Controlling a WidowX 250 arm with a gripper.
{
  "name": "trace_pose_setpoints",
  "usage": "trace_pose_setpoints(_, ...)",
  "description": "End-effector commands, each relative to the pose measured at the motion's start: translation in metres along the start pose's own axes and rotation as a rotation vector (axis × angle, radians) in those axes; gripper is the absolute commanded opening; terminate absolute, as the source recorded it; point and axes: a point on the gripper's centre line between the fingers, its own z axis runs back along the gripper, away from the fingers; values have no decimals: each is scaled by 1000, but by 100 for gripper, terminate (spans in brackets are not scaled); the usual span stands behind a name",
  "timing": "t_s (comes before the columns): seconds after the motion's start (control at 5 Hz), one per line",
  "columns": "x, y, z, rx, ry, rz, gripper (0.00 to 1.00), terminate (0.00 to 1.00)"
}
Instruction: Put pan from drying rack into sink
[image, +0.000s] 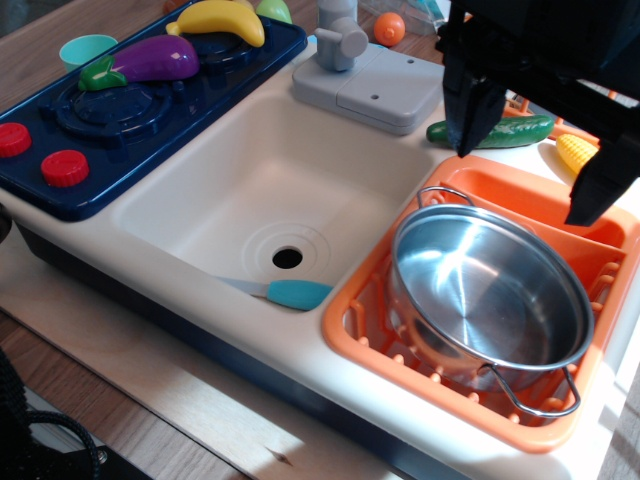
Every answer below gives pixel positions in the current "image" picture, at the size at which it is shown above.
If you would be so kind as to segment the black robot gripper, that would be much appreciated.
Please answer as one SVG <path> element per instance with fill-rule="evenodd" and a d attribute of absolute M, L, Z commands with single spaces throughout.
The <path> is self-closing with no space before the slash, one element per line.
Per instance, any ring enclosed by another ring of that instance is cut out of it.
<path fill-rule="evenodd" d="M 454 1 L 439 30 L 448 140 L 464 157 L 502 118 L 507 89 L 599 139 L 578 174 L 565 222 L 590 226 L 639 177 L 636 1 Z"/>

